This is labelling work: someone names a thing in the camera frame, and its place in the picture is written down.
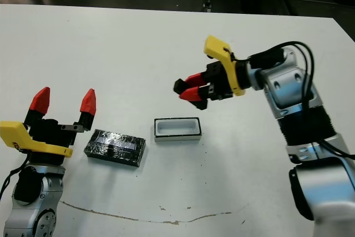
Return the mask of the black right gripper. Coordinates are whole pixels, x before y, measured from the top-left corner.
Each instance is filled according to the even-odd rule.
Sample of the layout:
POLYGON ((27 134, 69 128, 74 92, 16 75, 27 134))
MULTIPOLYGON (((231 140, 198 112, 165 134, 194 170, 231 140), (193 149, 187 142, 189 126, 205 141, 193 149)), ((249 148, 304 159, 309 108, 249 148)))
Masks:
POLYGON ((179 98, 197 109, 206 109, 208 98, 223 100, 233 97, 226 71, 219 61, 208 64, 204 72, 188 76, 184 82, 187 85, 179 85, 179 98))

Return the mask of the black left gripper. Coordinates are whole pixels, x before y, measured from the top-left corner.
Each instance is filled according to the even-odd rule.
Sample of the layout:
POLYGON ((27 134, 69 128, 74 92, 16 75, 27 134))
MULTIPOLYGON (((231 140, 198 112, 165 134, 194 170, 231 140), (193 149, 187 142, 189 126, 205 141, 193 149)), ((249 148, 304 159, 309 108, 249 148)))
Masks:
POLYGON ((50 88, 44 87, 34 97, 28 109, 24 124, 29 126, 33 140, 69 148, 74 144, 77 133, 90 131, 97 111, 95 90, 90 88, 82 100, 79 120, 73 125, 59 124, 54 119, 42 119, 49 108, 50 88))

